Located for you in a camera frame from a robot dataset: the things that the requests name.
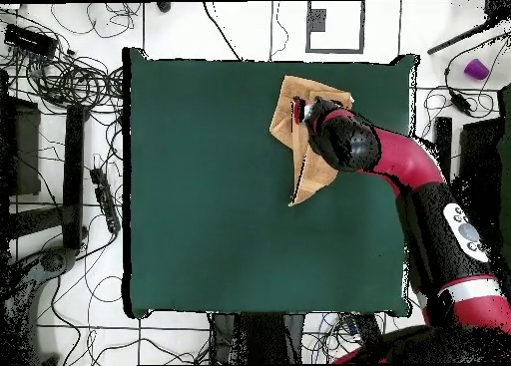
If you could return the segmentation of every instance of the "purple object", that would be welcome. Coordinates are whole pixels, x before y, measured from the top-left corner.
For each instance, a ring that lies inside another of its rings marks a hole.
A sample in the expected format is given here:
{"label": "purple object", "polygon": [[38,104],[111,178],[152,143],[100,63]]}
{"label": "purple object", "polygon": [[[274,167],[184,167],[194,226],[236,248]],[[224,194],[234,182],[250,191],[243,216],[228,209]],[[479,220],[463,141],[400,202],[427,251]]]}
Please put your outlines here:
{"label": "purple object", "polygon": [[465,74],[477,80],[484,80],[490,74],[490,70],[479,60],[470,61],[465,67]]}

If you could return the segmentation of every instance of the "black pole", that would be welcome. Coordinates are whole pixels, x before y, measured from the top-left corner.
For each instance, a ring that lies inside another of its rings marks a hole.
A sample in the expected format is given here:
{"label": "black pole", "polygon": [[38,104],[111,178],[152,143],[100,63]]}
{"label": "black pole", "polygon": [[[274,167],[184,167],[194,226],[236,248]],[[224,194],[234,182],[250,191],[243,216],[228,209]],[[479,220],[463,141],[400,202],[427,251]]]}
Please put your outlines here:
{"label": "black pole", "polygon": [[435,46],[434,48],[431,48],[429,51],[427,51],[428,55],[434,54],[435,52],[441,51],[442,49],[448,48],[449,46],[454,45],[455,43],[458,43],[464,39],[468,39],[469,37],[477,34],[482,33],[483,31],[493,27],[489,22],[485,22],[481,24],[480,26],[476,26],[473,29],[470,29],[464,33],[461,33],[460,35],[453,37],[452,39],[449,39],[447,42],[443,42],[440,45]]}

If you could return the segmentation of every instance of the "table surface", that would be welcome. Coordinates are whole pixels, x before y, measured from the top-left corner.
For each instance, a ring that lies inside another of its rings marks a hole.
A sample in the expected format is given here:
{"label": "table surface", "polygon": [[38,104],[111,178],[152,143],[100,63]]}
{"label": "table surface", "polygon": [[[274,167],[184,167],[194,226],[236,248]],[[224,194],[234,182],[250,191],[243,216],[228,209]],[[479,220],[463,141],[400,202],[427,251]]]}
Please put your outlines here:
{"label": "table surface", "polygon": [[292,75],[349,91],[364,117],[407,134],[413,70],[413,56],[146,61],[131,50],[132,307],[405,314],[391,188],[342,174],[289,207],[292,152],[268,127]]}

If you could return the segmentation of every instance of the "brown towel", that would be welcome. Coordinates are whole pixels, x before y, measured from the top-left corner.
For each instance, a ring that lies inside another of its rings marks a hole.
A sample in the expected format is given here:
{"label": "brown towel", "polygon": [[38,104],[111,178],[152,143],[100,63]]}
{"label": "brown towel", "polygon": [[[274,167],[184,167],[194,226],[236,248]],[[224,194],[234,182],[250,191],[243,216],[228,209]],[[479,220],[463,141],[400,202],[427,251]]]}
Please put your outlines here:
{"label": "brown towel", "polygon": [[321,96],[325,99],[340,101],[348,109],[351,109],[353,102],[351,94],[322,83],[293,76],[283,78],[280,96],[269,125],[269,132],[292,149],[294,189],[289,206],[307,200],[320,188],[332,183],[337,176],[337,171],[311,149],[305,126],[294,124],[291,131],[292,98],[294,96],[299,96],[309,102],[313,102],[316,96]]}

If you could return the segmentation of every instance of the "control buttons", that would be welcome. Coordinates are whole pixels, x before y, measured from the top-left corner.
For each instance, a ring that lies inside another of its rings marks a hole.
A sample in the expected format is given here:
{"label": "control buttons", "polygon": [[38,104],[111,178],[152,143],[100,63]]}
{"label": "control buttons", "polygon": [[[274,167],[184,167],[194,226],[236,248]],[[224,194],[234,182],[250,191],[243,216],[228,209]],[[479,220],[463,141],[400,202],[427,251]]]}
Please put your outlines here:
{"label": "control buttons", "polygon": [[461,236],[466,238],[467,240],[479,241],[479,233],[477,232],[477,229],[475,229],[473,225],[465,222],[459,226],[458,230]]}
{"label": "control buttons", "polygon": [[479,240],[479,233],[469,222],[459,204],[448,204],[443,210],[443,215],[463,252],[473,259],[488,262],[488,256]]}

